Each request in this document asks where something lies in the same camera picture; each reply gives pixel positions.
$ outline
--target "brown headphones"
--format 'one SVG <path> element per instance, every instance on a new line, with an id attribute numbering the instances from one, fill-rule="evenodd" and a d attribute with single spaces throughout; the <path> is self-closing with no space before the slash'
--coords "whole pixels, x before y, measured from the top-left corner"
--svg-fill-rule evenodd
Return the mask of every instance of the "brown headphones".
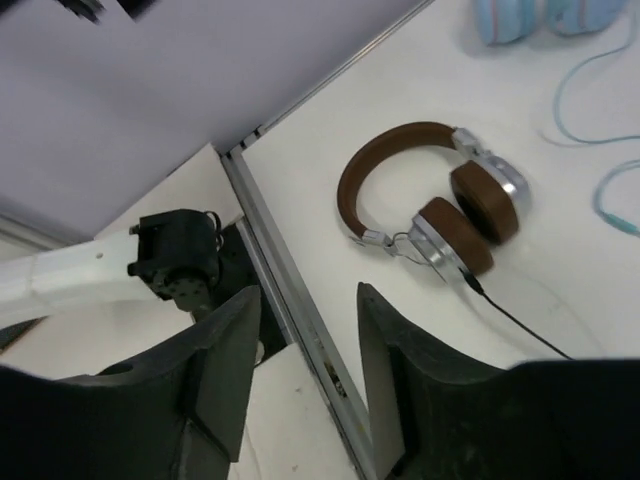
<path id="1" fill-rule="evenodd" d="M 461 273 L 481 275 L 493 266 L 489 243 L 502 244 L 519 230 L 531 208 L 526 179 L 504 159 L 484 150 L 466 129 L 435 122 L 393 128 L 362 147 L 349 161 L 338 184 L 338 210 L 361 245 L 389 254 L 398 249 L 389 235 L 368 229 L 358 218 L 356 201 L 367 176 L 387 158 L 410 148 L 435 145 L 457 150 L 467 160 L 450 174 L 460 212 L 436 197 L 413 218 L 409 241 L 446 280 Z"/>

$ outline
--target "light blue object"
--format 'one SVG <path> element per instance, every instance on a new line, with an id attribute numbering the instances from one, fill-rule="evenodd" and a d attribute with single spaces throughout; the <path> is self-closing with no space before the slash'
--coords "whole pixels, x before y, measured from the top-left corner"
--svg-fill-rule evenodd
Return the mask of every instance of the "light blue object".
<path id="1" fill-rule="evenodd" d="M 576 73 L 578 73 L 578 71 L 582 69 L 582 67 L 593 62 L 594 60 L 598 60 L 600 58 L 604 58 L 609 55 L 613 55 L 613 54 L 625 51 L 635 43 L 637 37 L 638 37 L 638 20 L 637 20 L 636 13 L 634 11 L 631 14 L 629 35 L 627 37 L 627 40 L 622 46 L 615 48 L 613 50 L 609 50 L 608 52 L 601 53 L 599 55 L 594 55 L 593 57 L 589 57 L 586 60 L 583 60 L 582 62 L 578 63 L 575 67 L 573 67 L 571 70 L 569 70 L 569 73 L 567 73 L 565 77 L 562 79 L 562 81 L 558 85 L 558 88 L 556 89 L 556 93 L 553 99 L 553 119 L 555 121 L 556 126 L 558 127 L 558 130 L 565 137 L 567 137 L 570 140 L 573 140 L 574 142 L 584 143 L 587 145 L 603 145 L 607 143 L 624 142 L 627 140 L 640 140 L 640 135 L 626 135 L 626 136 L 593 139 L 593 140 L 577 137 L 576 135 L 572 134 L 565 126 L 564 121 L 562 120 L 562 112 L 560 110 L 562 95 L 566 90 L 567 84 L 576 75 Z M 629 162 L 622 163 L 617 167 L 611 169 L 598 182 L 598 185 L 596 186 L 593 192 L 591 206 L 593 208 L 593 211 L 602 220 L 604 220 L 604 222 L 606 222 L 607 225 L 610 225 L 611 227 L 615 228 L 616 230 L 619 230 L 620 232 L 623 232 L 629 235 L 640 236 L 640 228 L 637 225 L 625 220 L 624 218 L 619 217 L 618 215 L 607 212 L 602 205 L 603 203 L 602 197 L 604 196 L 604 192 L 607 189 L 609 183 L 617 176 L 622 175 L 625 172 L 628 172 L 630 170 L 635 170 L 636 168 L 640 168 L 640 160 L 631 160 Z"/>
<path id="2" fill-rule="evenodd" d="M 629 0 L 548 0 L 546 24 L 560 35 L 604 30 L 620 15 Z"/>
<path id="3" fill-rule="evenodd" d="M 536 26 L 535 0 L 475 0 L 476 25 L 487 45 L 509 43 Z"/>
<path id="4" fill-rule="evenodd" d="M 474 1 L 478 33 L 487 45 L 513 42 L 535 30 L 536 0 Z M 545 23 L 561 35 L 597 32 L 611 25 L 628 2 L 547 0 Z"/>
<path id="5" fill-rule="evenodd" d="M 618 215 L 607 212 L 602 205 L 602 197 L 604 196 L 604 192 L 611 180 L 625 172 L 628 172 L 629 170 L 635 170 L 636 168 L 640 168 L 640 160 L 631 160 L 610 170 L 609 173 L 607 173 L 602 180 L 598 182 L 598 185 L 593 192 L 592 207 L 593 211 L 596 212 L 602 220 L 616 230 L 629 235 L 640 236 L 640 228 L 638 228 L 637 225 L 634 225 Z"/>

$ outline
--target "headphones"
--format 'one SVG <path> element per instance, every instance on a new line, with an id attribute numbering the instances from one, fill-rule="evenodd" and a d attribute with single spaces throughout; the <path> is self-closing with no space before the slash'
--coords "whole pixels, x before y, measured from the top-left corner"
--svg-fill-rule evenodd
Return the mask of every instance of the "headphones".
<path id="1" fill-rule="evenodd" d="M 536 28 L 536 0 L 474 0 L 478 32 L 487 45 L 509 43 Z M 546 0 L 545 23 L 559 35 L 611 25 L 629 0 Z"/>
<path id="2" fill-rule="evenodd" d="M 428 145 L 457 150 L 466 160 L 449 177 L 464 215 L 444 198 L 436 197 L 413 218 L 407 237 L 445 282 L 456 283 L 493 267 L 489 244 L 500 245 L 512 238 L 532 206 L 531 189 L 524 176 L 503 158 L 483 149 L 468 130 L 416 122 L 377 136 L 345 167 L 338 184 L 338 211 L 356 243 L 377 246 L 399 256 L 389 235 L 371 230 L 359 220 L 358 192 L 384 160 Z"/>

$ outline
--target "brown leather headband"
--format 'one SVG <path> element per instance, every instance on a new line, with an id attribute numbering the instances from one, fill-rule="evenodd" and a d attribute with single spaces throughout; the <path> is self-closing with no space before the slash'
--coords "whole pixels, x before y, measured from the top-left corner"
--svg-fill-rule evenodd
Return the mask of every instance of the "brown leather headband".
<path id="1" fill-rule="evenodd" d="M 353 156 L 342 172 L 338 184 L 338 210 L 344 223 L 358 237 L 367 231 L 358 219 L 356 201 L 367 176 L 384 160 L 414 147 L 435 145 L 455 149 L 448 125 L 416 122 L 393 128 L 367 143 Z"/>

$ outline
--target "headphone slider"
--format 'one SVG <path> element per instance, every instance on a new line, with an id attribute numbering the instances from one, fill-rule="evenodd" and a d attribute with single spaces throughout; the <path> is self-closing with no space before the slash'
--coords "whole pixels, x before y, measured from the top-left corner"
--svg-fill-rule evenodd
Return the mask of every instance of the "headphone slider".
<path id="1" fill-rule="evenodd" d="M 451 135 L 453 145 L 466 160 L 474 160 L 487 154 L 480 140 L 466 128 L 457 128 Z"/>
<path id="2" fill-rule="evenodd" d="M 393 243 L 391 237 L 389 237 L 389 235 L 384 232 L 367 230 L 362 235 L 362 238 L 351 237 L 351 240 L 353 240 L 361 247 L 380 247 L 392 257 L 395 257 L 398 254 L 398 246 Z"/>

